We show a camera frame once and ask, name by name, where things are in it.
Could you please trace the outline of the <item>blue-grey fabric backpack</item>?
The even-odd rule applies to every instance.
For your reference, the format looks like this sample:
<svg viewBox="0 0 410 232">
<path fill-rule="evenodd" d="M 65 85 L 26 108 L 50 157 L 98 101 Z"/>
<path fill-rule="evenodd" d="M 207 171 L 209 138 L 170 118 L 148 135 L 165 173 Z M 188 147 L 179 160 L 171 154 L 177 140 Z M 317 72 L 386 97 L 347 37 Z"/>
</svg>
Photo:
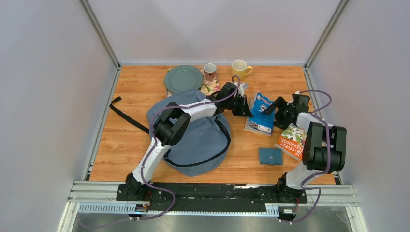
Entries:
<svg viewBox="0 0 410 232">
<path fill-rule="evenodd" d="M 157 102 L 148 110 L 146 116 L 150 121 L 155 113 L 165 108 L 170 102 L 186 105 L 205 98 L 206 95 L 199 90 L 180 92 Z M 148 127 L 113 106 L 119 100 L 121 97 L 113 99 L 110 108 L 120 117 L 149 134 Z M 182 139 L 170 148 L 163 160 L 185 176 L 198 176 L 222 164 L 227 156 L 230 143 L 231 127 L 227 118 L 223 114 L 204 117 L 188 125 Z"/>
</svg>

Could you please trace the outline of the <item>orange treehouse paperback book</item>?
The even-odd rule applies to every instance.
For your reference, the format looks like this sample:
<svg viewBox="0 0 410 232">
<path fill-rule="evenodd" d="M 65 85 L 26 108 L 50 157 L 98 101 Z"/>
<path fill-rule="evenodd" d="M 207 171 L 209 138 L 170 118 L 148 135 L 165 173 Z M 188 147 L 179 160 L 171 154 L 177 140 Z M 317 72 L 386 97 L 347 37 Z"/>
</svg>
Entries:
<svg viewBox="0 0 410 232">
<path fill-rule="evenodd" d="M 279 139 L 275 143 L 275 147 L 282 149 L 284 153 L 291 156 L 295 160 L 301 161 L 306 136 L 307 132 L 305 130 L 291 123 L 282 132 Z"/>
</svg>

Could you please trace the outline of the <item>light blue paperback book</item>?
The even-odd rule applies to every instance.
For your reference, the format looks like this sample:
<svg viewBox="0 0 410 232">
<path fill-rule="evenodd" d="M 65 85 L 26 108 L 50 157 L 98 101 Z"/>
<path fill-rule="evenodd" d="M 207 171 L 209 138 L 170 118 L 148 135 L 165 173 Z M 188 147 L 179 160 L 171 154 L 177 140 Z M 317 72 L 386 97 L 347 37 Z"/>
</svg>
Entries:
<svg viewBox="0 0 410 232">
<path fill-rule="evenodd" d="M 263 111 L 271 106 L 274 101 L 266 97 L 261 92 L 257 92 L 254 95 L 254 98 L 251 99 L 250 103 L 253 117 L 246 119 L 244 130 L 271 136 L 274 127 L 274 115 L 263 114 Z"/>
</svg>

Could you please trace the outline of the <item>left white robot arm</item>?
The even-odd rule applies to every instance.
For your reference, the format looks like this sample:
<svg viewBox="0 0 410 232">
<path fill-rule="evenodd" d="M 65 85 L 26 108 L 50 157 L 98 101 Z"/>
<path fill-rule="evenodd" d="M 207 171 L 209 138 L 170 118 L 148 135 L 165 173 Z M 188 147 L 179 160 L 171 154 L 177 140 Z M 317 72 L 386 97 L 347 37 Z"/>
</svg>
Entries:
<svg viewBox="0 0 410 232">
<path fill-rule="evenodd" d="M 148 112 L 150 145 L 138 166 L 118 187 L 117 200 L 143 200 L 153 189 L 153 174 L 165 161 L 186 176 L 197 176 L 218 167 L 231 144 L 231 129 L 224 111 L 251 117 L 243 84 L 227 82 L 206 96 L 198 90 L 174 94 Z"/>
</svg>

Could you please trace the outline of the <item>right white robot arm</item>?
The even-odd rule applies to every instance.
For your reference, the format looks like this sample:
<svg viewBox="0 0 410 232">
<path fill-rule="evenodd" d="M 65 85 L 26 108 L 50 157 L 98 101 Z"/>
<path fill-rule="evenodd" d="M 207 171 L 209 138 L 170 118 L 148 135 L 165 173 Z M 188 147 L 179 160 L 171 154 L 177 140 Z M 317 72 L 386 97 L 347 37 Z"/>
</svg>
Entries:
<svg viewBox="0 0 410 232">
<path fill-rule="evenodd" d="M 274 114 L 277 127 L 285 129 L 294 124 L 307 133 L 302 161 L 278 179 L 276 197 L 283 203 L 301 196 L 306 185 L 318 176 L 341 171 L 346 157 L 346 128 L 327 123 L 316 111 L 310 112 L 310 96 L 305 91 L 295 92 L 292 98 L 287 102 L 278 97 L 262 112 Z"/>
</svg>

